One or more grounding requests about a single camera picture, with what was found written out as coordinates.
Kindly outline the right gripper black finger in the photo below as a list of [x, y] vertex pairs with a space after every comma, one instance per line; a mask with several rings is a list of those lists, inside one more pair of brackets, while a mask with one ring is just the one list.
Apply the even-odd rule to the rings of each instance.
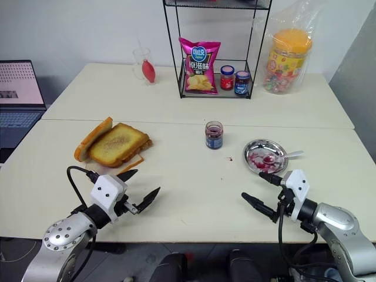
[[266, 172], [260, 172], [258, 174], [262, 179], [266, 180], [267, 182], [275, 185], [275, 186], [280, 186], [281, 185], [281, 181], [282, 181], [282, 177], [276, 175], [276, 174], [272, 174], [272, 173], [266, 173]]
[[255, 210], [267, 216], [270, 220], [276, 221], [277, 213], [270, 207], [266, 206], [263, 201], [256, 197], [253, 197], [245, 192], [241, 194], [242, 198], [250, 204]]

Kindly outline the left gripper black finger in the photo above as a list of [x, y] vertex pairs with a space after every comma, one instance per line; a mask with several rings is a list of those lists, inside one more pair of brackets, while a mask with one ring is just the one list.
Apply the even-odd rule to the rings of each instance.
[[138, 172], [137, 169], [131, 169], [131, 170], [127, 170], [123, 173], [119, 173], [117, 175], [117, 177], [123, 181], [123, 182], [127, 182], [132, 176], [134, 176], [136, 173]]
[[154, 201], [154, 199], [158, 195], [159, 191], [160, 191], [160, 187], [158, 187], [157, 189], [154, 189], [143, 198], [143, 201], [137, 205], [137, 210], [139, 213], [141, 213], [142, 211], [144, 211], [144, 209], [146, 209], [148, 206], [151, 205], [151, 203]]

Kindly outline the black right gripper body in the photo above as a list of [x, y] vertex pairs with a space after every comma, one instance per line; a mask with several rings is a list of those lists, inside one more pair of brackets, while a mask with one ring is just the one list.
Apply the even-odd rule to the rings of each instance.
[[294, 198], [295, 194], [293, 190], [282, 186], [281, 192], [278, 195], [277, 211], [273, 216], [273, 223], [277, 223], [284, 215], [291, 215], [295, 205]]

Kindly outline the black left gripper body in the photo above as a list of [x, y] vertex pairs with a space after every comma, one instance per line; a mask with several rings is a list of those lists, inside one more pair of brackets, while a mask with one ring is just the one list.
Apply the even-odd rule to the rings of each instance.
[[139, 209], [136, 207], [136, 205], [129, 203], [128, 199], [129, 196], [124, 192], [117, 197], [116, 204], [114, 206], [114, 212], [117, 217], [120, 217], [127, 212], [130, 212], [133, 215], [139, 213]]

